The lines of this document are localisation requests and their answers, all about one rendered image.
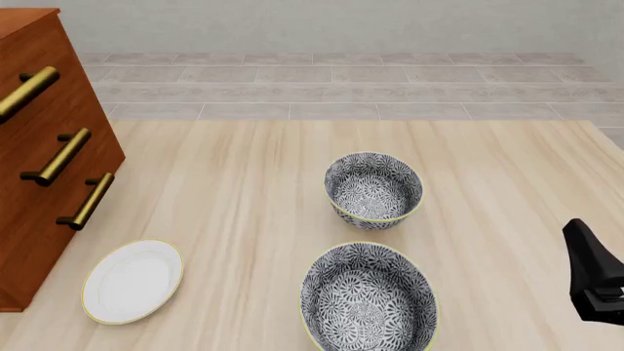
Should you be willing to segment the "small patterned black-white bowl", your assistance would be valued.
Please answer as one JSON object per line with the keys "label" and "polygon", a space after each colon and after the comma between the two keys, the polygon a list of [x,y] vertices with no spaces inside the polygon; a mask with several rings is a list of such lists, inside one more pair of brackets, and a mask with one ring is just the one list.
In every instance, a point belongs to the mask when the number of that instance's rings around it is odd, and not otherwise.
{"label": "small patterned black-white bowl", "polygon": [[407,163],[372,151],[335,160],[324,186],[336,214],[363,230],[396,227],[415,212],[424,194],[422,180]]}

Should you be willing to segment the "white plate with yellow rim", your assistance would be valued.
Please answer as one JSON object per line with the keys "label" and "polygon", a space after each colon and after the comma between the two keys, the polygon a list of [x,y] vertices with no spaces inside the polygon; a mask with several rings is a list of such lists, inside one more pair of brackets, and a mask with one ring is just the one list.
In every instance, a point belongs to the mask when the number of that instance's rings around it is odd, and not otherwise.
{"label": "white plate with yellow rim", "polygon": [[103,257],[81,290],[84,312],[105,325],[130,324],[156,312],[184,273],[181,251],[161,239],[139,239]]}

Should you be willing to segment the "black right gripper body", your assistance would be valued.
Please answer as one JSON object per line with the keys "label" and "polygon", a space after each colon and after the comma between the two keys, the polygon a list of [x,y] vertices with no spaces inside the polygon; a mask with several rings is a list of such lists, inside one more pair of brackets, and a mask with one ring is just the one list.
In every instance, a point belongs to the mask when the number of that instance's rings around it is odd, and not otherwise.
{"label": "black right gripper body", "polygon": [[624,289],[585,289],[570,300],[582,321],[624,327]]}

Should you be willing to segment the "large patterned black-white bowl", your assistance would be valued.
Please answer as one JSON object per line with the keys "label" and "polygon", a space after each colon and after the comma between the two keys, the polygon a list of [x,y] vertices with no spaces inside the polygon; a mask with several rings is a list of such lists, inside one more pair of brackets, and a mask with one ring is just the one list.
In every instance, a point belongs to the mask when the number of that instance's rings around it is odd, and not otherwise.
{"label": "large patterned black-white bowl", "polygon": [[308,268],[303,326],[320,351],[430,351],[439,304],[404,255],[373,242],[337,245]]}

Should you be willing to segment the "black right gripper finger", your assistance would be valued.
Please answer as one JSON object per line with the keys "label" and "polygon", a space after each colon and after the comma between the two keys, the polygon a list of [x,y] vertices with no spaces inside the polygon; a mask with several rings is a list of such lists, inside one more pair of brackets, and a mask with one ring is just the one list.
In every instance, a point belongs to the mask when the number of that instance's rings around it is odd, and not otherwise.
{"label": "black right gripper finger", "polygon": [[580,218],[563,228],[570,264],[570,292],[624,288],[624,262],[608,251]]}

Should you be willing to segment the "wooden cabinet with drawers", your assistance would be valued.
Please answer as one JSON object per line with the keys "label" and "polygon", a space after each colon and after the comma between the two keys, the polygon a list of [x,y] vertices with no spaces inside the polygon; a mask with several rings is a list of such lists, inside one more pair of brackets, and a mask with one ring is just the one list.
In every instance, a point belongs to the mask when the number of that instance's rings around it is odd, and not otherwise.
{"label": "wooden cabinet with drawers", "polygon": [[[87,178],[119,169],[125,154],[112,131],[56,8],[0,8],[0,99],[20,74],[46,66],[60,77],[0,125],[0,313],[22,312],[77,232],[56,224],[73,216],[92,186]],[[81,128],[91,138],[51,186],[21,180],[39,172],[65,145],[60,134]]]}

